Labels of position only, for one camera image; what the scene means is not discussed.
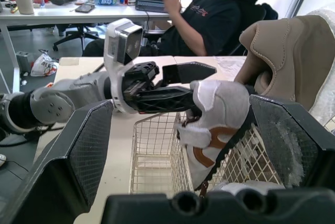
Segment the sneaker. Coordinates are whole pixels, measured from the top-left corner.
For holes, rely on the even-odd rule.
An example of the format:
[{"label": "sneaker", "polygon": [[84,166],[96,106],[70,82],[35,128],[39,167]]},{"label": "sneaker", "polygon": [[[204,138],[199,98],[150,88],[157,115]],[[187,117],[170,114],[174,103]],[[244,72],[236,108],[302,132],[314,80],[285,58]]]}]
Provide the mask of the sneaker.
[{"label": "sneaker", "polygon": [[247,59],[235,81],[300,103],[322,125],[335,115],[335,13],[260,21],[242,33]]},{"label": "sneaker", "polygon": [[186,145],[193,186],[199,189],[216,172],[218,161],[243,137],[241,126],[249,113],[250,93],[239,83],[215,80],[192,82],[191,89],[202,115],[178,124],[177,129],[181,144]]}]

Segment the robotic arm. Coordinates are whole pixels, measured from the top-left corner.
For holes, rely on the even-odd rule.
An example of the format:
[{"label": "robotic arm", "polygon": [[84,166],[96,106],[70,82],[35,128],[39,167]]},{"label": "robotic arm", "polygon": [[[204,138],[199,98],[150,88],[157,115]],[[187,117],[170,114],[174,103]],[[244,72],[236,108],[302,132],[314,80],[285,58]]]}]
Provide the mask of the robotic arm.
[{"label": "robotic arm", "polygon": [[72,113],[85,105],[113,99],[123,113],[163,113],[195,108],[192,91],[173,83],[189,83],[214,74],[216,69],[197,62],[163,67],[163,80],[154,85],[159,74],[155,62],[134,65],[143,28],[128,19],[107,27],[104,65],[107,71],[89,73],[75,80],[61,80],[53,87],[29,93],[3,94],[0,121],[10,133],[25,134],[37,127],[67,122]]}]

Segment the plastic bag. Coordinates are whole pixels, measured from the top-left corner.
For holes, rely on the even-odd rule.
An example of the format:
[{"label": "plastic bag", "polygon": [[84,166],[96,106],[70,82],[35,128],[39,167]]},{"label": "plastic bag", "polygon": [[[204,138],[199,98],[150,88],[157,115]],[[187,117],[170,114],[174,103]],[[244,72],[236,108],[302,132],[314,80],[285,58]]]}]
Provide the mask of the plastic bag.
[{"label": "plastic bag", "polygon": [[42,55],[33,63],[31,76],[50,76],[58,69],[58,62],[49,57],[46,50],[40,50]]}]

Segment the wire basket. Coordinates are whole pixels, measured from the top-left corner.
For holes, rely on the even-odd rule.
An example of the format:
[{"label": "wire basket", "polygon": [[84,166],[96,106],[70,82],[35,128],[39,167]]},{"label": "wire basket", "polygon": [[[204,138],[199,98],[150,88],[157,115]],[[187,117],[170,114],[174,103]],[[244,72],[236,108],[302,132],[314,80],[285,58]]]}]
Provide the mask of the wire basket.
[{"label": "wire basket", "polygon": [[335,135],[335,116],[326,123],[325,128]]},{"label": "wire basket", "polygon": [[[165,193],[172,197],[181,191],[194,190],[186,149],[180,145],[174,129],[174,124],[184,117],[184,113],[160,114],[135,124],[131,194]],[[209,184],[211,188],[223,181],[243,183],[248,180],[281,184],[254,125],[229,151]]]},{"label": "wire basket", "polygon": [[193,191],[186,149],[176,137],[174,124],[181,114],[160,114],[134,126],[130,193],[165,193],[172,197]]}]

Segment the table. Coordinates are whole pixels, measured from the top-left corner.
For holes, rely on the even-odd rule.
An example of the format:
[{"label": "table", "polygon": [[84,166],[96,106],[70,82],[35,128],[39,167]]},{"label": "table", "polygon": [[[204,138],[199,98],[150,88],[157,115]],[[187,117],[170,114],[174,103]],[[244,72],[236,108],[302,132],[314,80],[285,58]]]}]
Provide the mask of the table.
[{"label": "table", "polygon": [[4,7],[0,13],[0,29],[9,53],[8,62],[13,65],[13,86],[5,85],[9,93],[18,92],[20,89],[20,69],[16,59],[15,50],[10,39],[8,26],[12,25],[37,25],[37,24],[84,24],[84,23],[110,23],[112,21],[128,18],[132,21],[167,20],[166,13],[144,12],[135,9],[135,6],[97,6],[90,13],[78,13],[74,10],[78,6],[69,3],[63,6],[46,4],[45,8],[35,9],[32,15],[21,15],[19,12],[10,13],[10,9]]},{"label": "table", "polygon": [[[164,65],[197,61],[217,68],[217,73],[211,76],[210,79],[232,81],[244,60],[245,57],[150,57],[136,58],[135,63],[155,61],[161,69]],[[68,78],[75,79],[82,74],[93,71],[102,62],[103,58],[61,58],[55,81]],[[161,78],[162,76],[160,74],[156,77],[155,81],[158,81]],[[113,114],[106,165],[96,199],[91,211],[87,214],[78,216],[75,224],[100,223],[107,196],[111,194],[127,194],[129,192],[133,126],[139,120],[143,120],[150,116],[151,115],[140,114]],[[59,132],[48,132],[40,138],[36,157],[38,157],[43,148],[58,133]]]}]

